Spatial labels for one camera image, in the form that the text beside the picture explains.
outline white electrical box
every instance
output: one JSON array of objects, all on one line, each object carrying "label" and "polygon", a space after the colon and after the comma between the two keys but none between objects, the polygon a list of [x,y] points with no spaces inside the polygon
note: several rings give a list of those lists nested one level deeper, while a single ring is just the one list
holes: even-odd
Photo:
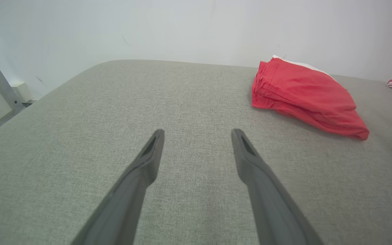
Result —
[{"label": "white electrical box", "polygon": [[21,99],[21,102],[25,103],[33,98],[25,82],[17,82],[14,84],[10,84],[10,86],[13,88],[19,99]]}]

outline gray fabric surface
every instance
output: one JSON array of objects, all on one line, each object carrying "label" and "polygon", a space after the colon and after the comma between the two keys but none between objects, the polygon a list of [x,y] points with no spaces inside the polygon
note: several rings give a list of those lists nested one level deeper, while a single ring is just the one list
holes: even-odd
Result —
[{"label": "gray fabric surface", "polygon": [[361,142],[251,107],[257,68],[113,61],[0,127],[0,244],[69,243],[149,136],[165,130],[135,243],[258,242],[230,132],[241,128],[327,244],[392,244],[392,90],[334,76]]}]

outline white wall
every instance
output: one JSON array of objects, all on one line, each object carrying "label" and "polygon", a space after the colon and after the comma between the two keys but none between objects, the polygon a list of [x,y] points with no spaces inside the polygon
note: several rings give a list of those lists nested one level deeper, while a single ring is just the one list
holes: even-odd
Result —
[{"label": "white wall", "polygon": [[116,59],[392,79],[392,0],[0,0],[0,38],[34,97]]}]

